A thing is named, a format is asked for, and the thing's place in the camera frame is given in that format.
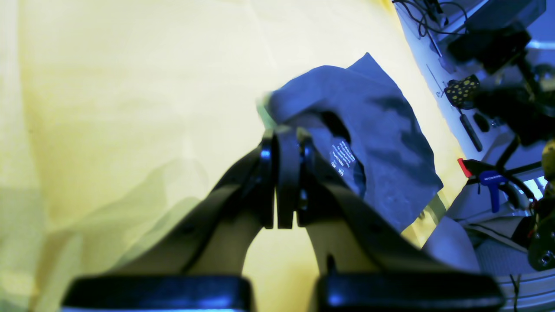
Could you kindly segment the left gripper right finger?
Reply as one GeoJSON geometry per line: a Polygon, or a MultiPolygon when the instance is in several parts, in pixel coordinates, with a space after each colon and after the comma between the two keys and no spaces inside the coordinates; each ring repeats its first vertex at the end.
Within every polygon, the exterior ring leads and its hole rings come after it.
{"type": "Polygon", "coordinates": [[[310,312],[497,312],[506,300],[487,275],[432,259],[345,184],[307,130],[297,129],[300,208],[320,276],[310,312]]]}

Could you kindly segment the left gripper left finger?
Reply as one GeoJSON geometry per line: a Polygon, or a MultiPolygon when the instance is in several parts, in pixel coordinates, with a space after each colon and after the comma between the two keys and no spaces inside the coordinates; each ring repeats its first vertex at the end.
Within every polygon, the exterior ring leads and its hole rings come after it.
{"type": "Polygon", "coordinates": [[[75,280],[61,311],[255,312],[242,269],[253,239],[273,226],[280,140],[288,134],[267,130],[149,250],[107,274],[75,280]]]}

